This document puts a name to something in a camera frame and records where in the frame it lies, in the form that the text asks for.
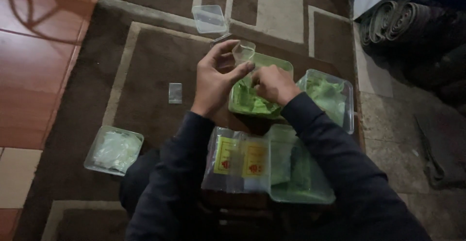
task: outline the dark long-sleeve shirt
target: dark long-sleeve shirt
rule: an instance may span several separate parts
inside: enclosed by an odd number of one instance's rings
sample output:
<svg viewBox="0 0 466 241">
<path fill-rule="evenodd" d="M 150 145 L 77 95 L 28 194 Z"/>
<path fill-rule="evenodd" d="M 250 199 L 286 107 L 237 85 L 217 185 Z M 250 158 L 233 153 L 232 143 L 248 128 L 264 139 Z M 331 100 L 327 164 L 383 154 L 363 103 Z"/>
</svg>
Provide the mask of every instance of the dark long-sleeve shirt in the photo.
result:
<svg viewBox="0 0 466 241">
<path fill-rule="evenodd" d="M 351 226 L 348 240 L 430 240 L 389 187 L 387 176 L 306 95 L 282 110 L 335 191 L 336 205 Z M 188 112 L 178 134 L 161 148 L 127 229 L 127 240 L 176 240 L 193 222 L 214 123 Z"/>
</svg>

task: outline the brown rug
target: brown rug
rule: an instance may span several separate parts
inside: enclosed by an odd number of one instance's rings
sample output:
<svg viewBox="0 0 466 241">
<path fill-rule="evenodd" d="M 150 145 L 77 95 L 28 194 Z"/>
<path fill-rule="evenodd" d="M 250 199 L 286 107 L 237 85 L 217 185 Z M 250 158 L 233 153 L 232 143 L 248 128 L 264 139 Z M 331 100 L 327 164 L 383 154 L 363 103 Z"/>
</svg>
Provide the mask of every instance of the brown rug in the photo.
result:
<svg viewBox="0 0 466 241">
<path fill-rule="evenodd" d="M 175 133 L 194 98 L 196 64 L 218 37 L 198 35 L 191 19 L 193 4 L 220 5 L 231 38 L 250 40 L 259 53 L 290 61 L 295 80 L 314 68 L 356 83 L 347 0 L 126 1 L 99 0 L 96 6 L 15 241 L 40 240 L 46 225 L 54 240 L 94 240 L 90 233 L 95 240 L 121 239 L 126 224 L 122 211 L 71 207 L 57 218 L 50 210 L 74 200 L 118 200 L 119 177 L 83 167 L 102 124 L 142 133 L 154 146 Z M 182 104 L 168 104 L 170 82 L 183 84 Z M 230 114 L 226 108 L 216 121 L 256 134 L 270 124 Z M 358 130 L 354 138 L 359 141 Z M 252 206 L 264 206 L 266 198 L 260 202 L 255 199 Z M 101 228 L 89 223 L 105 218 L 112 220 Z"/>
</svg>

